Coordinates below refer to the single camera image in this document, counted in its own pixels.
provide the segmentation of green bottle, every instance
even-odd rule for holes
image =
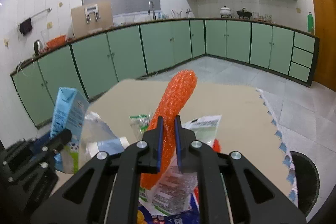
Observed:
[[[311,12],[308,14],[308,32],[311,32],[314,28],[314,18]]]

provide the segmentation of white tiled wall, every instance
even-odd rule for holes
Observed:
[[[185,12],[188,8],[197,11],[196,0],[160,0],[162,12],[171,15],[171,9]],[[10,73],[19,61],[30,58],[34,52],[33,43],[42,39],[41,31],[46,23],[52,22],[49,30],[52,39],[61,34],[72,34],[70,10],[82,5],[82,0],[0,0],[0,139],[4,146],[37,133],[23,108],[10,78]],[[31,15],[48,7],[52,12],[44,13],[32,20],[33,30],[23,37],[17,25]],[[9,39],[8,48],[4,39]]]
[[[313,0],[197,0],[199,17],[219,17],[219,9],[223,6],[231,8],[234,16],[236,11],[246,8],[260,15],[271,14],[272,21],[278,24],[307,31],[307,15],[314,15]]]

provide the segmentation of drawer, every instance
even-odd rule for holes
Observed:
[[[313,60],[313,54],[310,52],[303,51],[299,48],[293,48],[293,58],[292,61],[299,63],[308,68],[311,67],[311,61]]]
[[[296,79],[300,79],[304,82],[307,82],[309,73],[310,73],[310,69],[304,66],[298,65],[296,63],[293,63],[293,62],[291,63],[291,68],[289,70],[289,76],[294,77]]]
[[[294,46],[309,52],[314,52],[315,38],[299,32],[295,32]]]

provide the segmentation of table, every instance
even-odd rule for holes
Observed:
[[[118,137],[137,141],[130,127],[130,115],[155,112],[168,82],[123,80],[91,104]],[[255,88],[198,82],[194,93],[180,112],[181,122],[206,115],[222,115],[217,131],[221,152],[240,151],[281,192],[292,190],[287,180],[289,168],[283,164],[282,141],[264,100]],[[57,188],[71,175],[60,174]]]

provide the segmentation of towel rack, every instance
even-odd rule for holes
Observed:
[[[47,9],[44,9],[44,10],[38,12],[37,14],[31,16],[30,18],[32,18],[32,17],[36,17],[36,16],[38,16],[39,14],[41,14],[41,13],[43,13],[43,12],[48,12],[48,13],[50,13],[50,12],[51,12],[51,7],[49,7],[49,8],[47,8]]]

